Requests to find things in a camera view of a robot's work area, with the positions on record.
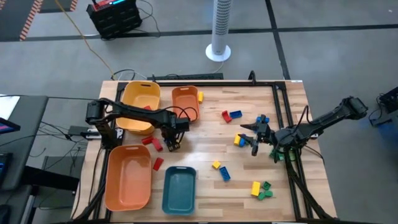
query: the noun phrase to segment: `concrete floor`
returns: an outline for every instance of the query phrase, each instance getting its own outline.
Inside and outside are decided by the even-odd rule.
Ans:
[[[95,34],[79,0],[70,12],[84,34]],[[148,5],[137,1],[149,10]],[[211,29],[212,1],[151,0],[161,31]],[[361,26],[396,24],[394,0],[278,0],[272,1],[278,27]],[[263,0],[235,0],[231,28],[270,28]],[[62,14],[36,15],[28,37],[76,35]],[[153,21],[141,29],[154,32]],[[376,109],[375,98],[398,84],[397,29],[280,33],[290,77],[303,80],[313,116],[342,98],[358,96]],[[204,54],[210,35],[140,37],[110,42],[89,40],[114,70],[134,68],[144,75],[210,73],[219,67]],[[283,79],[272,33],[230,34],[233,54],[221,72],[225,79]],[[1,93],[96,98],[101,82],[109,80],[106,67],[82,40],[0,43]],[[86,102],[50,100],[44,121],[62,126],[84,124]],[[325,131],[320,146],[338,216],[342,220],[396,223],[398,213],[397,129],[370,127],[367,119],[344,121]],[[62,156],[69,145],[37,138],[32,154],[43,146],[45,155]],[[41,167],[43,157],[29,160]],[[34,223],[60,222],[70,210],[38,211]]]

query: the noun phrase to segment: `orange bin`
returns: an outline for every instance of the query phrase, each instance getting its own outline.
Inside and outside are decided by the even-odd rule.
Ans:
[[[199,102],[198,89],[194,86],[176,87],[172,91],[173,106],[181,107],[187,112],[191,121],[199,119]],[[186,118],[187,115],[179,108],[173,108],[174,113],[181,118]]]
[[[160,86],[153,82],[130,82],[124,90],[121,102],[139,108],[150,106],[152,110],[157,110],[160,104]],[[127,118],[116,119],[116,124],[133,134],[150,134],[155,130],[148,122]]]
[[[151,163],[143,145],[118,146],[109,155],[105,205],[111,211],[137,210],[150,197]]]

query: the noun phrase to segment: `black box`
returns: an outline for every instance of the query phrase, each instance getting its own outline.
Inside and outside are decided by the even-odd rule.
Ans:
[[[89,4],[86,12],[104,39],[112,39],[141,26],[142,19],[136,0],[107,1],[107,4]]]

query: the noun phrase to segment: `yellow block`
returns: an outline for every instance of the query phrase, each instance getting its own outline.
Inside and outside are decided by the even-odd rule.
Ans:
[[[220,167],[220,165],[221,165],[221,163],[218,161],[214,161],[214,163],[213,163],[214,169],[218,169]]]
[[[203,92],[199,92],[199,94],[198,94],[198,101],[199,101],[199,103],[202,103],[202,102],[203,102]]]
[[[241,137],[238,136],[240,133],[236,133],[235,139],[234,139],[234,145],[239,146],[239,142],[241,141]]]
[[[253,185],[251,186],[251,195],[258,196],[260,194],[260,182],[253,181]]]

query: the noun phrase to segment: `wooden table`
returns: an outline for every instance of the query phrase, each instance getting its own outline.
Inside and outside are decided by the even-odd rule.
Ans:
[[[117,85],[118,83],[114,81],[103,82],[99,96],[114,100]],[[286,81],[286,87],[294,123],[297,123],[304,106],[308,104],[304,86],[302,82]],[[172,104],[172,89],[173,87],[161,87],[161,108]],[[198,89],[203,91],[205,95],[203,104],[200,105],[200,120],[192,124],[190,131],[185,133],[181,148],[175,152],[169,152],[167,147],[164,146],[165,150],[157,152],[153,145],[147,146],[152,156],[152,164],[157,157],[164,159],[164,163],[158,172],[152,170],[152,193],[149,203],[140,210],[113,212],[111,221],[266,222],[295,220],[285,164],[284,162],[275,164],[273,159],[269,158],[272,147],[261,144],[257,156],[253,157],[250,147],[240,148],[233,145],[236,133],[254,135],[250,130],[239,125],[255,122],[256,117],[261,113],[269,116],[270,127],[278,130],[271,88],[268,86],[218,86],[198,87]],[[279,94],[279,100],[284,123],[287,126],[281,94]],[[226,124],[221,117],[221,112],[224,110],[241,110],[243,117]],[[156,129],[154,136],[161,139],[160,130]],[[142,138],[143,136],[135,136],[126,132],[123,144],[140,144]],[[319,151],[317,141],[310,141],[308,145]],[[93,169],[99,148],[100,141],[90,141],[88,144],[81,171],[80,203],[75,216],[79,215],[88,204]],[[92,196],[98,188],[103,155],[104,153],[100,154],[96,166]],[[228,169],[231,176],[229,182],[224,182],[220,172],[211,167],[215,160],[219,160],[221,165]],[[311,152],[303,150],[302,163],[309,191],[325,211],[335,217],[336,212],[322,160]],[[170,216],[162,211],[165,170],[170,166],[190,166],[197,171],[195,213],[189,217]],[[253,181],[270,182],[274,196],[263,201],[252,197],[251,186]],[[297,192],[302,216],[306,217],[302,195],[299,189],[297,189]],[[104,217],[104,211],[103,203],[100,217]]]

